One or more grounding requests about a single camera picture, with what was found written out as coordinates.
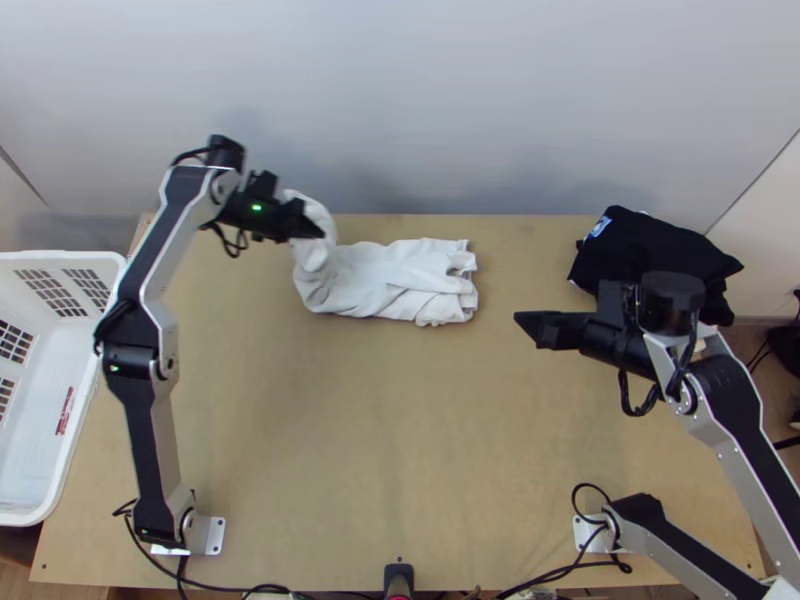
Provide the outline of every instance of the red sticker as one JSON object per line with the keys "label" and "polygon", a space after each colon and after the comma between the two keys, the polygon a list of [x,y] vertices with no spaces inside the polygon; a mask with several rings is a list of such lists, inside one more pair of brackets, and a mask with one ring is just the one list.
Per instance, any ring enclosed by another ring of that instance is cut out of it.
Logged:
{"label": "red sticker", "polygon": [[61,407],[61,417],[58,419],[58,426],[56,427],[56,435],[64,435],[67,431],[67,423],[69,423],[69,415],[72,412],[72,392],[75,388],[70,386],[67,390],[67,397],[64,398],[64,406]]}

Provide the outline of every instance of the white wall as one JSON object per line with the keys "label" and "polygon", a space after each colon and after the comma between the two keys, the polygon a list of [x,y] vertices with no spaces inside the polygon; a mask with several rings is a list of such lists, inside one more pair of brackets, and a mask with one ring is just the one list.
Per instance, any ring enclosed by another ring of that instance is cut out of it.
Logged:
{"label": "white wall", "polygon": [[47,207],[0,158],[0,252],[31,250],[23,224],[47,214]]}
{"label": "white wall", "polygon": [[0,156],[0,252],[59,249],[124,253],[137,221],[124,215],[64,212],[45,206]]}
{"label": "white wall", "polygon": [[336,211],[705,230],[798,126],[794,0],[10,0],[0,143],[57,209],[149,208],[211,132]]}
{"label": "white wall", "polygon": [[708,233],[744,271],[725,297],[737,317],[794,317],[800,288],[800,134]]}

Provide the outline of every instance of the white plastic basket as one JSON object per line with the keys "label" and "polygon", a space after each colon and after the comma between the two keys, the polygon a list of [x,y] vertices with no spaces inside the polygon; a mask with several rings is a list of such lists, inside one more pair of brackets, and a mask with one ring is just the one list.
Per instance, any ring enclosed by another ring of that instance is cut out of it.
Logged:
{"label": "white plastic basket", "polygon": [[58,503],[98,374],[92,333],[125,259],[0,253],[0,525]]}

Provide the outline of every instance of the white cloth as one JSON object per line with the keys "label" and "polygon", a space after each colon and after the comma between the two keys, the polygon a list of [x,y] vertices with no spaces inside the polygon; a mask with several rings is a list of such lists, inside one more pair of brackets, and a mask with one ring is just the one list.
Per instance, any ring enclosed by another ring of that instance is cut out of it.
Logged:
{"label": "white cloth", "polygon": [[324,239],[289,240],[294,284],[309,310],[424,326],[464,323],[478,309],[471,278],[478,266],[467,240],[337,246],[336,225],[322,204],[294,190],[283,194],[303,200],[306,217],[325,232]]}

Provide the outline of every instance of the tabletop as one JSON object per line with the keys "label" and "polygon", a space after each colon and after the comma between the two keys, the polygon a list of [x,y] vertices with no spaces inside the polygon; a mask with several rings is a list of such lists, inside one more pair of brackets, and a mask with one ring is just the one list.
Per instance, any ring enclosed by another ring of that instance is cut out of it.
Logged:
{"label": "tabletop", "polygon": [[[612,498],[653,494],[676,525],[763,575],[713,453],[663,407],[625,417],[612,367],[537,350],[512,319],[594,310],[566,281],[594,218],[336,221],[340,243],[469,239],[480,308],[438,328],[315,315],[294,289],[287,247],[252,244],[231,260],[215,236],[195,236],[167,290],[182,363],[172,402],[183,479],[227,531],[222,554],[193,557],[187,576],[377,590],[383,566],[403,560],[418,589],[502,589],[574,560],[570,492],[582,481]],[[632,377],[631,398],[648,387]],[[122,407],[101,381],[32,579],[172,587],[111,517],[135,495]],[[630,575],[583,569],[563,586],[674,582],[647,558],[626,560]]]}

